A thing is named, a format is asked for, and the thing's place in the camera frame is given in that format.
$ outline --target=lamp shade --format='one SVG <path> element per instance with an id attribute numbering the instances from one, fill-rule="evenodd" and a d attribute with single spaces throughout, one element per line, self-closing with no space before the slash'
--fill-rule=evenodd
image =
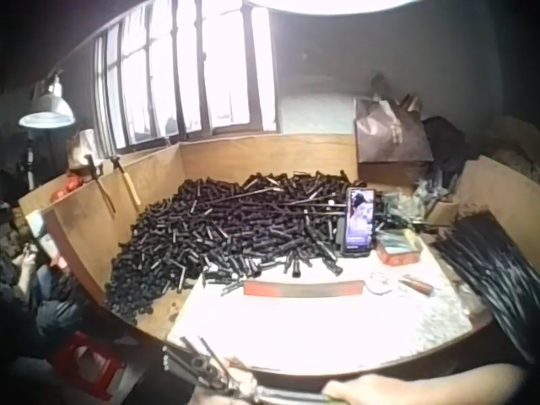
<path id="1" fill-rule="evenodd" d="M 26 116 L 19 120 L 19 125 L 27 128 L 60 128 L 73 125 L 75 116 L 69 104 L 54 94 L 38 97 Z"/>
<path id="2" fill-rule="evenodd" d="M 250 0 L 250 3 L 297 14 L 374 13 L 420 0 Z"/>
<path id="3" fill-rule="evenodd" d="M 48 89 L 42 92 L 44 82 L 35 86 L 30 112 L 19 120 L 21 127 L 53 129 L 68 127 L 75 123 L 75 115 L 62 98 L 62 85 L 56 74 L 51 78 Z"/>

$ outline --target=window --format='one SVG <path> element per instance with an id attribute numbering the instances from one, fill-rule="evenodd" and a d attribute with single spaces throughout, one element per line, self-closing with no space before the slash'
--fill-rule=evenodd
<path id="1" fill-rule="evenodd" d="M 275 131 L 268 12 L 241 0 L 154 0 L 95 43 L 97 129 L 116 149 Z"/>

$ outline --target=smartphone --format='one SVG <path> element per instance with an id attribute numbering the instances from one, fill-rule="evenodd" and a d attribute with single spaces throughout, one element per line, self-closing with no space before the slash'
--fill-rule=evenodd
<path id="1" fill-rule="evenodd" d="M 343 232 L 344 257 L 368 256 L 373 249 L 375 230 L 375 190 L 349 188 Z"/>

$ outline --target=black rod bundle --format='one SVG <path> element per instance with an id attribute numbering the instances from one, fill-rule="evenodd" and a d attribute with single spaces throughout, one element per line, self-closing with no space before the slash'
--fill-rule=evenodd
<path id="1" fill-rule="evenodd" d="M 434 244 L 530 364 L 539 359 L 540 276 L 488 211 L 458 219 Z"/>

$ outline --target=plastic bag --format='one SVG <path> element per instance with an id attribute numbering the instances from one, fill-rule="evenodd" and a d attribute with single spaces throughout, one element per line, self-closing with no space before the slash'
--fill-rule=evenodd
<path id="1" fill-rule="evenodd" d="M 359 163 L 432 161 L 420 120 L 418 97 L 408 95 L 398 104 L 380 74 L 374 77 L 371 86 L 371 99 L 356 100 L 355 133 Z"/>
<path id="2" fill-rule="evenodd" d="M 93 129 L 85 129 L 67 140 L 67 164 L 69 169 L 76 170 L 88 164 L 85 156 L 91 154 L 96 166 L 101 164 Z"/>

